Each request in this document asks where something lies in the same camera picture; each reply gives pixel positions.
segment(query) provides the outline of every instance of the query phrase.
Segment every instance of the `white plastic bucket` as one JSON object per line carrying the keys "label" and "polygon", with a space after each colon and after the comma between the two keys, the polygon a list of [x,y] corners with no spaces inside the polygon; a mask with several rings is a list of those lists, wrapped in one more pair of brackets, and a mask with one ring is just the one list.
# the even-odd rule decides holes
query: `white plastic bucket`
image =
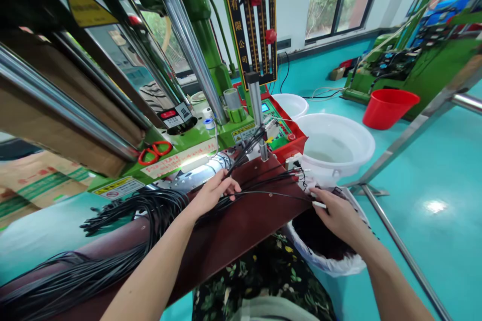
{"label": "white plastic bucket", "polygon": [[368,162],[375,140],[357,122],[334,114],[308,114],[296,123],[308,137],[301,166],[311,169],[321,186],[333,187],[342,177],[352,176]]}
{"label": "white plastic bucket", "polygon": [[305,99],[296,94],[275,94],[273,98],[293,120],[305,115],[310,107]]}

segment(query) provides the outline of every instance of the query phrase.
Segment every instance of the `water in bucket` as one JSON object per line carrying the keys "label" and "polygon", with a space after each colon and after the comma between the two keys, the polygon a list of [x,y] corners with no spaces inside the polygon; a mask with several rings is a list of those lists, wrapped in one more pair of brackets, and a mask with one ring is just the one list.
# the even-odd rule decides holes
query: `water in bucket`
{"label": "water in bucket", "polygon": [[329,134],[317,134],[308,138],[304,154],[323,162],[346,163],[353,161],[353,153],[341,140]]}

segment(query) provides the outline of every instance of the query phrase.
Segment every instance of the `person's right hand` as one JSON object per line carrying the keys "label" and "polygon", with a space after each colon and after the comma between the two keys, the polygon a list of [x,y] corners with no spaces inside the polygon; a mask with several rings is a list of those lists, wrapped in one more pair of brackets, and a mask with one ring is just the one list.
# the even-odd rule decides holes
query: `person's right hand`
{"label": "person's right hand", "polygon": [[331,232],[349,244],[356,252],[359,253],[364,244],[375,239],[350,202],[318,188],[310,188],[310,191],[316,194],[329,211],[328,214],[324,208],[313,205],[316,214]]}

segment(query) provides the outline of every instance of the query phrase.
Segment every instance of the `cardboard box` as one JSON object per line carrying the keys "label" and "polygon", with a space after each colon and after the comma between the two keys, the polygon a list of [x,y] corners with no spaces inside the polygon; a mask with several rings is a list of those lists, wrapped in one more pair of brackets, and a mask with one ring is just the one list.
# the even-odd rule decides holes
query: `cardboard box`
{"label": "cardboard box", "polygon": [[[0,40],[110,129],[134,146],[141,143],[144,132],[50,43],[23,32],[2,33]],[[0,130],[108,177],[118,177],[126,166],[117,154],[2,77],[0,104],[9,112],[0,119]]]}
{"label": "cardboard box", "polygon": [[46,150],[39,154],[38,160],[85,186],[90,186],[95,178],[95,175],[91,176],[91,173],[80,164]]}
{"label": "cardboard box", "polygon": [[11,189],[0,187],[0,232],[13,221],[39,209]]}
{"label": "cardboard box", "polygon": [[38,208],[46,208],[79,193],[83,185],[42,163],[41,153],[0,165],[0,186],[13,190]]}
{"label": "cardboard box", "polygon": [[332,81],[340,80],[341,78],[343,78],[344,72],[345,72],[345,67],[341,67],[333,70],[330,74],[330,80]]}

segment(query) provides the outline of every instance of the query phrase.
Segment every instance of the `scissors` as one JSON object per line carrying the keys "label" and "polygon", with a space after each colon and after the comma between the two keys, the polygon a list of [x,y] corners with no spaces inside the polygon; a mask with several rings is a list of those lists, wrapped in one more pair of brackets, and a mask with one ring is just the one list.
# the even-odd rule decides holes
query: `scissors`
{"label": "scissors", "polygon": [[[157,149],[157,145],[161,145],[161,144],[165,144],[167,145],[167,149],[165,151],[159,151]],[[170,151],[172,150],[172,144],[170,144],[169,142],[166,142],[166,141],[157,141],[157,142],[154,142],[152,144],[148,144],[147,143],[147,148],[145,148],[142,153],[139,155],[139,158],[137,158],[137,161],[139,162],[140,165],[142,166],[150,166],[152,164],[154,164],[155,162],[157,162],[159,160],[160,157],[166,155],[167,153],[169,153]],[[148,162],[145,162],[143,159],[144,159],[144,156],[146,155],[146,153],[150,153],[150,154],[153,154],[154,155],[154,159],[153,160],[150,160]]]}

